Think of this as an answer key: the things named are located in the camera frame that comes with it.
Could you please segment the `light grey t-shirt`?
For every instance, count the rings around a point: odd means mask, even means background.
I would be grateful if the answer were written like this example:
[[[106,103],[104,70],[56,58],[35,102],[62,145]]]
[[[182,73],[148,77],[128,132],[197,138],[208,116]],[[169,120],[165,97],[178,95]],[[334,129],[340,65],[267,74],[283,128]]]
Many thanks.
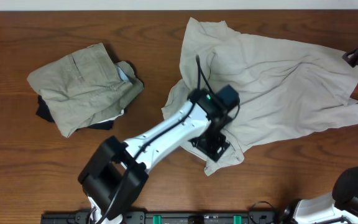
[[[190,19],[180,57],[181,80],[162,108],[171,117],[198,86],[230,85],[240,98],[223,129],[230,145],[206,175],[238,165],[252,146],[358,124],[358,68],[343,51],[293,40],[242,34],[221,22]]]

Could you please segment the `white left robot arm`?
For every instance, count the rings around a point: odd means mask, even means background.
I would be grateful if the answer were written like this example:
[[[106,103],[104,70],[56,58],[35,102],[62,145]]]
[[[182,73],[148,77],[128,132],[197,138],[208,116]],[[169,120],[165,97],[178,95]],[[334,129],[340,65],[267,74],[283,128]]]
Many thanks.
[[[229,86],[216,94],[195,89],[174,115],[144,134],[123,142],[114,136],[105,140],[78,177],[93,206],[89,222],[108,223],[123,214],[140,195],[149,172],[184,143],[218,161],[229,147],[221,130],[238,103],[238,93]]]

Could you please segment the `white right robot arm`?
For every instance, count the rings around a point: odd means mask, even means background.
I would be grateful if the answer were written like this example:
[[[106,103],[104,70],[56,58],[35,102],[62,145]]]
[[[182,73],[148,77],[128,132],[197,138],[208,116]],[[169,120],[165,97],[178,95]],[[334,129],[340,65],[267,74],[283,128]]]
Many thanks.
[[[352,68],[358,66],[358,48],[346,52],[342,59]],[[281,223],[358,223],[358,166],[345,170],[333,191],[320,197],[299,200],[288,206]]]

